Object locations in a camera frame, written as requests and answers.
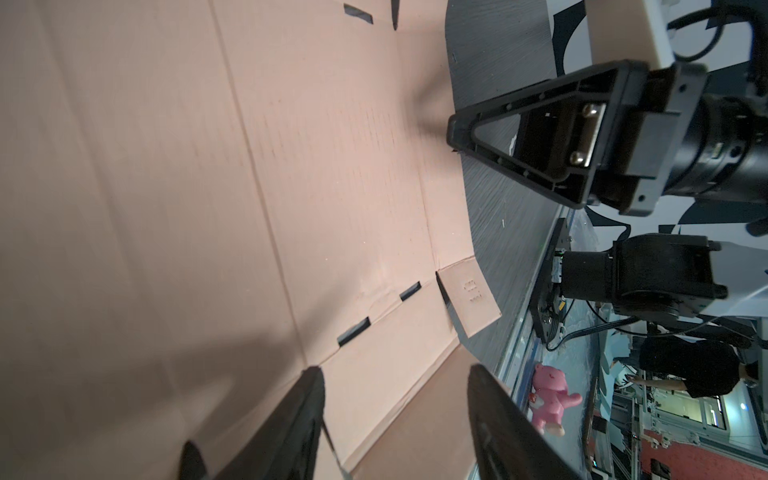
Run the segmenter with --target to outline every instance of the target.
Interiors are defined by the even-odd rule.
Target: black t-shirt
[[[640,368],[684,379],[688,395],[725,395],[739,382],[739,357],[733,347],[715,340],[687,342],[676,336],[645,339]]]

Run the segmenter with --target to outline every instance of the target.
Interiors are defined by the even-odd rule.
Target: cardboard flap
[[[475,254],[466,228],[469,214],[462,161],[445,142],[446,118],[455,111],[445,33],[442,29],[398,30],[397,42],[406,86],[408,135],[419,160],[429,238],[439,270]]]
[[[342,465],[362,458],[453,343],[456,332],[432,281],[321,365],[324,418]]]
[[[214,5],[296,327],[321,363],[436,270],[399,33],[330,0]]]
[[[467,336],[473,336],[502,316],[488,283],[474,257],[438,271]]]
[[[475,462],[467,381],[478,360],[458,346],[368,451],[355,479],[465,480]]]

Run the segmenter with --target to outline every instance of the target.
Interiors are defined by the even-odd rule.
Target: box slot
[[[352,17],[361,18],[362,20],[365,20],[366,22],[373,25],[373,16],[369,14],[368,12],[364,12],[363,10],[360,10],[357,7],[353,7],[348,4],[344,4],[344,13],[347,15],[350,15]]]
[[[400,13],[400,0],[392,0],[392,27],[397,30],[397,17]]]
[[[346,332],[339,335],[339,338],[337,339],[339,341],[339,346],[345,346],[347,343],[351,342],[356,336],[362,333],[363,330],[367,329],[369,326],[371,326],[371,319],[369,317],[366,317],[362,320],[362,322],[358,323],[357,325],[353,326]]]
[[[422,283],[416,282],[410,287],[408,287],[403,293],[400,293],[400,301],[405,302],[408,298],[411,297],[414,293],[418,292],[422,289]]]

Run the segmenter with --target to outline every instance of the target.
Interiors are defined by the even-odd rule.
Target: window
[[[704,405],[704,416],[707,417],[707,425],[725,430],[725,415],[723,414],[723,403],[720,397],[703,397],[700,399]]]
[[[654,399],[657,408],[662,412],[693,420],[704,426],[727,429],[723,403],[719,396],[694,399],[688,395],[688,392],[655,389]]]
[[[656,389],[654,393],[659,410],[701,423],[701,403],[688,392]]]

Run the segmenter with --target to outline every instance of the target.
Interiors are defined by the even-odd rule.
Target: metal screw
[[[587,156],[582,154],[580,151],[575,151],[570,156],[571,165],[574,167],[578,167],[579,165],[583,165],[585,161],[587,161]]]
[[[581,109],[581,115],[584,118],[597,117],[598,112],[598,106],[595,104],[586,104],[584,108]]]

